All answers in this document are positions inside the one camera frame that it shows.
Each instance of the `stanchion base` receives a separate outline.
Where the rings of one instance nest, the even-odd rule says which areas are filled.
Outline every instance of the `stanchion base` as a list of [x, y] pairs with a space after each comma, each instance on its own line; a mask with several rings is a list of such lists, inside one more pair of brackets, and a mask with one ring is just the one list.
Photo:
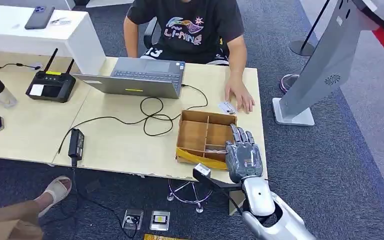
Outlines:
[[313, 115], [311, 113], [310, 108], [305, 109], [294, 118], [283, 118], [281, 106], [279, 104], [280, 100], [281, 98], [273, 98], [272, 100], [274, 118], [276, 120], [276, 123], [281, 125], [308, 126], [308, 127], [314, 126], [314, 119], [313, 119]]
[[311, 45], [311, 43], [307, 42], [304, 48], [301, 50], [301, 47], [303, 46], [303, 44], [304, 44], [303, 40], [291, 41], [289, 44], [289, 48], [292, 52], [300, 56], [309, 57], [313, 55], [314, 50], [316, 48], [313, 45]]

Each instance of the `laptop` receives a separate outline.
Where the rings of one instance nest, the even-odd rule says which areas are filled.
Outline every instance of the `laptop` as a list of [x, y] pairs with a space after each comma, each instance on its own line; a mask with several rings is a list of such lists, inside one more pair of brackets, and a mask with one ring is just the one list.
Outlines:
[[106, 94], [178, 99], [184, 68], [184, 61], [119, 57], [111, 76], [73, 76]]

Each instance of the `desk leg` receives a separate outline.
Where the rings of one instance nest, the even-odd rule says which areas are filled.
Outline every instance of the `desk leg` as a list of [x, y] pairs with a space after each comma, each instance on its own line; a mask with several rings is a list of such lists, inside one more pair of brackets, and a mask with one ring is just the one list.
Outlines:
[[[242, 204], [244, 204], [245, 201], [245, 195], [242, 191], [231, 191], [230, 197], [234, 200], [234, 202], [239, 206], [242, 207]], [[234, 213], [236, 213], [237, 209], [235, 205], [231, 201], [229, 201], [229, 215], [232, 216]]]

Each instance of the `blue carpet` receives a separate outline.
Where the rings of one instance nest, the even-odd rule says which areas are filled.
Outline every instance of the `blue carpet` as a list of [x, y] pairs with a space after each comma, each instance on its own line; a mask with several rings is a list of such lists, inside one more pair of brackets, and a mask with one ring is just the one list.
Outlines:
[[[316, 126], [277, 125], [271, 100], [281, 97], [279, 79], [299, 72], [306, 58], [289, 50], [289, 41], [310, 29], [298, 1], [239, 0], [245, 23], [248, 67], [258, 69], [259, 91], [269, 178], [279, 183], [275, 192], [305, 221], [320, 240], [384, 240], [384, 181], [340, 91], [315, 104]], [[128, 6], [77, 8], [87, 10], [108, 56], [125, 56], [122, 35]], [[140, 27], [143, 33], [145, 26]], [[144, 52], [142, 36], [139, 52]], [[0, 160], [0, 207], [34, 198], [54, 177], [70, 171], [37, 163]], [[136, 239], [149, 230], [154, 209], [172, 214], [171, 228], [160, 234], [194, 240], [254, 239], [238, 215], [227, 216], [228, 202], [219, 194], [207, 201], [203, 213], [177, 201], [167, 202], [167, 180], [80, 169], [81, 191], [99, 180], [89, 194], [120, 216], [126, 208], [145, 209]], [[72, 195], [51, 210], [42, 223], [61, 218], [75, 206]], [[44, 227], [45, 239], [127, 239], [111, 213], [88, 202], [80, 203], [75, 219]]]

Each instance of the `person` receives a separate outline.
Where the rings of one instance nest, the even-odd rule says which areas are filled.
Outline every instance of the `person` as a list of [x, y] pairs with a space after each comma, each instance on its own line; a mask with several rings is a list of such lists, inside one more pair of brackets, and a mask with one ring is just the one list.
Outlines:
[[[138, 57], [138, 25], [153, 17], [161, 27], [160, 39], [141, 58], [229, 65], [225, 100], [233, 94], [238, 110], [253, 110], [254, 99], [242, 81], [247, 47], [236, 0], [135, 0], [123, 24], [128, 57]], [[228, 57], [221, 41], [227, 43]]]
[[38, 218], [66, 198], [71, 189], [71, 180], [59, 176], [36, 199], [0, 208], [0, 240], [42, 239]]

